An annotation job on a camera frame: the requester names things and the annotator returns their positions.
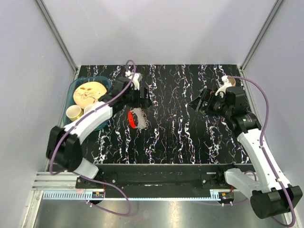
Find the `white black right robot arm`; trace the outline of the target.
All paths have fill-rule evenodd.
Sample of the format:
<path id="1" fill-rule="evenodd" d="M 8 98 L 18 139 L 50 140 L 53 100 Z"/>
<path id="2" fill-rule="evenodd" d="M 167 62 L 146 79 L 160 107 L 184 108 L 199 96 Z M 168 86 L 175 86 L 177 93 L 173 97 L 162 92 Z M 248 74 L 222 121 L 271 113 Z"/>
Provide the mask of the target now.
<path id="1" fill-rule="evenodd" d="M 254 213 L 265 219 L 292 211 L 303 192 L 292 186 L 275 162 L 257 117 L 247 110 L 246 94 L 241 87 L 228 87 L 216 93 L 204 88 L 200 95 L 189 103 L 196 112 L 223 116 L 228 128 L 247 152 L 257 181 L 245 175 L 239 168 L 225 169 L 218 174 L 216 184 L 220 188 L 232 185 L 249 200 Z"/>

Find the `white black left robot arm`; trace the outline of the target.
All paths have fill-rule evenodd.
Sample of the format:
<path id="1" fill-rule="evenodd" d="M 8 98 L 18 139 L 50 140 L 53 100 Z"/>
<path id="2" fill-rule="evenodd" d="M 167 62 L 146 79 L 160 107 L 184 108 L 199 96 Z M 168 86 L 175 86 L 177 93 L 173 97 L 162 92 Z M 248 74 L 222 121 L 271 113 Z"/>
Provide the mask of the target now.
<path id="1" fill-rule="evenodd" d="M 111 119 L 126 106 L 131 108 L 128 118 L 137 117 L 131 126 L 146 129 L 148 121 L 144 109 L 152 105 L 147 87 L 140 87 L 142 75 L 133 73 L 113 81 L 110 92 L 101 96 L 98 102 L 79 119 L 64 126 L 51 129 L 46 157 L 50 163 L 57 163 L 65 170 L 86 177 L 86 183 L 98 188 L 103 177 L 99 169 L 82 155 L 81 144 L 100 124 Z"/>

